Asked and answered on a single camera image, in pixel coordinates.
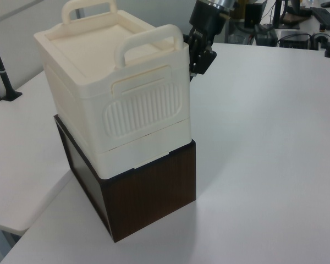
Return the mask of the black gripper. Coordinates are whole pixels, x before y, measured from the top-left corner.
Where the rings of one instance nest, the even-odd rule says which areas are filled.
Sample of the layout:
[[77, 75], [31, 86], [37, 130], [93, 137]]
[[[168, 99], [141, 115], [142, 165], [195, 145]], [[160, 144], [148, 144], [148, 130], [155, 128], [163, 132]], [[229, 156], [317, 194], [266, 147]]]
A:
[[184, 42], [189, 46], [189, 75], [204, 74], [217, 53], [212, 50], [213, 38], [219, 35], [226, 23], [222, 15], [229, 15], [231, 1], [196, 1], [190, 17], [192, 29], [184, 34]]

